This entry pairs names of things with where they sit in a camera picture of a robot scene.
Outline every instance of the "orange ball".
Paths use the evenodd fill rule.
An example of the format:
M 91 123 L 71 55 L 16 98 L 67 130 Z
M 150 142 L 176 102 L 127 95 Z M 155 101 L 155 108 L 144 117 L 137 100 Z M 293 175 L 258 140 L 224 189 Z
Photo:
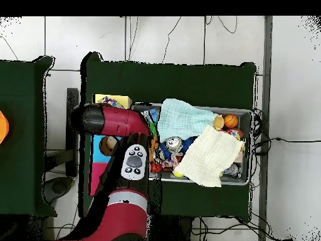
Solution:
M 237 124 L 238 118 L 235 115 L 229 114 L 224 117 L 224 125 L 229 129 L 236 127 Z

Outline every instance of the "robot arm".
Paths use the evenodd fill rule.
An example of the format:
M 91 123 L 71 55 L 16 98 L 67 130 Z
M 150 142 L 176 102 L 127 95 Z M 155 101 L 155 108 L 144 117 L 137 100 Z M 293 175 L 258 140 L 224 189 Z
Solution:
M 87 216 L 57 241 L 145 241 L 149 130 L 144 118 L 132 110 L 87 104 L 74 109 L 71 123 L 77 131 L 123 138 Z

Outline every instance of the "dark green table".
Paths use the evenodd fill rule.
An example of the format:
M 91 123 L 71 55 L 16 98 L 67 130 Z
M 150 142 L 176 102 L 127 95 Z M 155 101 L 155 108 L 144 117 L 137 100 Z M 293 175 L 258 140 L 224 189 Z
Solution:
M 41 196 L 45 172 L 43 80 L 53 63 L 0 61 L 0 110 L 9 133 L 0 144 L 0 214 L 54 216 Z
M 177 98 L 191 105 L 253 108 L 254 63 L 226 65 L 173 65 L 102 62 L 89 53 L 81 65 L 82 100 L 93 94 L 128 95 L 133 102 L 162 103 Z M 88 209 L 90 136 L 85 141 L 84 212 Z M 153 189 L 155 182 L 150 182 Z M 163 182 L 162 215 L 237 216 L 248 220 L 249 185 L 205 188 L 195 184 Z

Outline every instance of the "towel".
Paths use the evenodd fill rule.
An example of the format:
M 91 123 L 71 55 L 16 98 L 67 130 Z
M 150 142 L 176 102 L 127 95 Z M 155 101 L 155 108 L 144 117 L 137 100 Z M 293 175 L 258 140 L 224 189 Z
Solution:
M 157 130 L 160 142 L 170 137 L 199 136 L 207 125 L 212 126 L 217 114 L 209 110 L 201 110 L 191 106 L 187 102 L 177 99 L 163 101 Z
M 175 172 L 199 185 L 221 187 L 219 175 L 232 165 L 243 143 L 232 135 L 206 126 L 175 167 Z

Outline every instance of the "storage bin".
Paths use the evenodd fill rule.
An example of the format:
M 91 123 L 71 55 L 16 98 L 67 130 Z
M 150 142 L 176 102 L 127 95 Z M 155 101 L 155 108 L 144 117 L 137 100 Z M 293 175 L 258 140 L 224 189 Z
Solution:
M 144 103 L 135 103 L 131 109 L 142 112 L 148 109 L 157 109 L 161 111 L 162 104 L 151 104 L 151 105 L 144 105 Z M 210 110 L 214 113 L 220 115 L 227 115 L 227 114 L 234 114 L 238 117 L 238 125 L 236 126 L 238 129 L 244 133 L 244 138 L 242 140 L 245 142 L 245 152 L 243 153 L 243 162 L 242 163 L 235 163 L 238 164 L 241 168 L 241 174 L 239 178 L 233 178 L 227 174 L 223 174 L 221 177 L 221 184 L 222 185 L 246 185 L 250 181 L 251 175 L 251 143 L 253 142 L 253 128 L 254 128 L 254 116 L 252 111 L 245 110 L 245 109 L 229 109 L 229 108 L 219 108 L 219 107 L 200 107 L 195 106 L 198 109 Z M 159 179 L 161 178 L 162 181 L 168 182 L 183 182 L 183 183 L 193 183 L 192 180 L 189 180 L 186 177 L 177 178 L 171 172 L 162 171 L 159 174 L 149 173 L 149 179 Z

